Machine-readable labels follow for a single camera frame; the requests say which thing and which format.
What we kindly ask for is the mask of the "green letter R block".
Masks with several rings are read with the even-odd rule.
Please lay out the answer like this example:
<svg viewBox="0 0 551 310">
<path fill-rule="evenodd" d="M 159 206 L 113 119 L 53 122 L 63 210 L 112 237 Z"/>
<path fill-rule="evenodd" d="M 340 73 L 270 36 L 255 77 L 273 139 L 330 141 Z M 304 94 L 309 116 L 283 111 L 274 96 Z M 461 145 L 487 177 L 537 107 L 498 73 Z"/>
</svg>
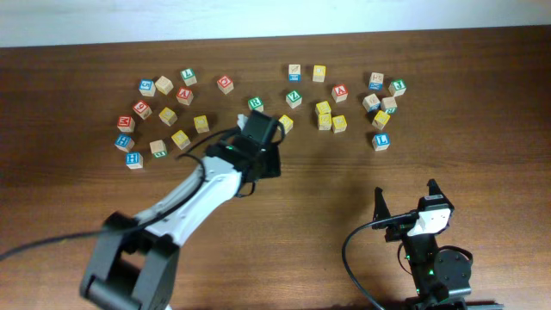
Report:
<svg viewBox="0 0 551 310">
<path fill-rule="evenodd" d="M 250 110 L 256 110 L 258 112 L 263 112 L 264 110 L 263 101 L 258 96 L 249 99 L 247 104 Z"/>
</svg>

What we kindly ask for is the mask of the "yellow letter C block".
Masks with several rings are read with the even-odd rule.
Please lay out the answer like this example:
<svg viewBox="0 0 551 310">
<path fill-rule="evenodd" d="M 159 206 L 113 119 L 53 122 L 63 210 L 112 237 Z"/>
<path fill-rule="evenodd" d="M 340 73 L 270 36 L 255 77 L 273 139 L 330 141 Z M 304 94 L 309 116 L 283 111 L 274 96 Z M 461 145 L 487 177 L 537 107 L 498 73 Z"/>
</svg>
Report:
<svg viewBox="0 0 551 310">
<path fill-rule="evenodd" d="M 165 107 L 158 116 L 161 122 L 169 127 L 171 127 L 177 121 L 176 113 L 168 107 Z"/>
</svg>

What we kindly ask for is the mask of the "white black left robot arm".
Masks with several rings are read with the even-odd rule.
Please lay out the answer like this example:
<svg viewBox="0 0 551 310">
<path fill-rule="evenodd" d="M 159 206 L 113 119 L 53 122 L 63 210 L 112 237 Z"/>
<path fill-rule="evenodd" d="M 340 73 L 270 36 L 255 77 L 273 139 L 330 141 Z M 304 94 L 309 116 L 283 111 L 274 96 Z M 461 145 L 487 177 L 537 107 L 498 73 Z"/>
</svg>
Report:
<svg viewBox="0 0 551 310">
<path fill-rule="evenodd" d="M 181 248 L 220 205 L 242 198 L 246 184 L 279 177 L 273 117 L 253 112 L 220 132 L 190 176 L 164 199 L 133 217 L 111 214 L 103 223 L 79 294 L 101 309 L 167 309 Z"/>
</svg>

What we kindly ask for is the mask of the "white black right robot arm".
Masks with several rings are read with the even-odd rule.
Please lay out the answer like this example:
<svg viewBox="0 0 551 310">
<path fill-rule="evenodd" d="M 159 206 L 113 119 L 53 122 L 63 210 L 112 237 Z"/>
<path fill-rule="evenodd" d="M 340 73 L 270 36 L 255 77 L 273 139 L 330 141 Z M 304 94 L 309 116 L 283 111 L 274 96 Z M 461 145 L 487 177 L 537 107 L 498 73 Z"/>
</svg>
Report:
<svg viewBox="0 0 551 310">
<path fill-rule="evenodd" d="M 436 236 L 449 227 L 455 207 L 434 179 L 427 183 L 429 193 L 416 209 L 402 215 L 389 212 L 383 189 L 375 189 L 374 229 L 385 231 L 385 240 L 400 242 L 417 290 L 406 300 L 408 309 L 503 309 L 491 301 L 467 303 L 472 293 L 470 277 L 473 254 L 457 246 L 440 246 Z"/>
</svg>

